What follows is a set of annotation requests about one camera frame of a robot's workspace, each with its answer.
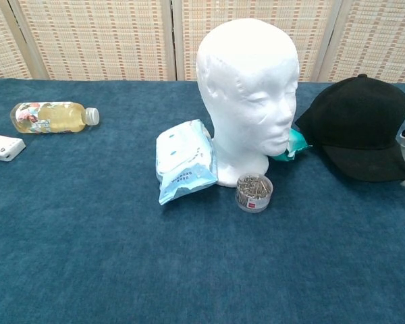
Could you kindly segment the black baseball cap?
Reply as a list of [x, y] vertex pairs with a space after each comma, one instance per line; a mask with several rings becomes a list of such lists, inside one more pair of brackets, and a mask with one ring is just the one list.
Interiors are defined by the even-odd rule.
[[405, 180], [405, 160], [396, 140], [404, 120], [405, 93], [360, 74], [320, 92], [296, 125], [346, 176], [390, 182]]

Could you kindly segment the white foam mannequin head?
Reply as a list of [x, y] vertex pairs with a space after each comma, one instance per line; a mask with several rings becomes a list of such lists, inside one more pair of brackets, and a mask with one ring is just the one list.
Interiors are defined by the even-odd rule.
[[265, 174], [269, 158], [286, 151], [299, 75], [292, 39], [262, 20], [232, 20], [203, 38], [196, 78], [214, 127], [219, 185]]

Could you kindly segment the woven bamboo folding screen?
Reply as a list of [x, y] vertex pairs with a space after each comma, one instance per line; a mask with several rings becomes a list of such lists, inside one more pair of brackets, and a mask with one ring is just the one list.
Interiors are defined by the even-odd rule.
[[238, 18], [289, 34], [304, 82], [405, 83], [405, 0], [0, 0], [0, 78], [194, 80], [203, 37]]

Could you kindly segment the green tissue pack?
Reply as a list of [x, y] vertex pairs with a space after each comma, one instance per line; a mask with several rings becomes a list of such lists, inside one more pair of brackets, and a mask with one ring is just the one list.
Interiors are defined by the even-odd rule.
[[306, 141], [302, 133], [292, 128], [289, 133], [286, 150], [282, 154], [271, 158], [275, 161], [293, 161], [299, 153], [310, 147], [311, 145]]

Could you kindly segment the clear round pin box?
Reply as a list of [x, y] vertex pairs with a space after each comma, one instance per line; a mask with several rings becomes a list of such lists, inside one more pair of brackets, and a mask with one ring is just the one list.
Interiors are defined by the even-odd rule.
[[264, 211], [271, 200], [273, 184], [265, 175], [245, 173], [236, 182], [236, 202], [249, 213]]

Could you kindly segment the light blue wet wipes pack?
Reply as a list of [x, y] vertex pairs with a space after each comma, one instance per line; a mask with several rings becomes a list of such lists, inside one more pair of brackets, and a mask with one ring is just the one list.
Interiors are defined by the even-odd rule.
[[159, 204], [217, 183], [217, 161], [209, 132], [194, 119], [160, 133], [156, 139]]

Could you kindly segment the blue table cloth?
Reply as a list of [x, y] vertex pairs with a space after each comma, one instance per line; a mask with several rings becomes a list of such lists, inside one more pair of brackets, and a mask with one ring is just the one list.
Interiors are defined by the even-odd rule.
[[212, 186], [158, 202], [155, 141], [211, 120], [194, 82], [0, 79], [0, 134], [24, 101], [100, 111], [26, 134], [0, 161], [0, 324], [405, 324], [405, 188], [313, 148], [271, 161], [262, 213]]

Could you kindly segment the tea bottle with white cap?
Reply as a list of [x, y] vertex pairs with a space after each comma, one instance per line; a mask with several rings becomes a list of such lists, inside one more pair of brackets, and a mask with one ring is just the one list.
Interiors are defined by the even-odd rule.
[[69, 101], [25, 102], [11, 110], [10, 119], [20, 133], [55, 134], [77, 133], [86, 126], [96, 126], [100, 115], [97, 108]]

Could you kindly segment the small pink white box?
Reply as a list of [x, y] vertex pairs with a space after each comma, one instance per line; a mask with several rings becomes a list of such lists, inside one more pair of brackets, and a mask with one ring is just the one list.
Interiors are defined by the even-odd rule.
[[0, 135], [0, 161], [12, 161], [25, 148], [26, 145], [21, 138]]

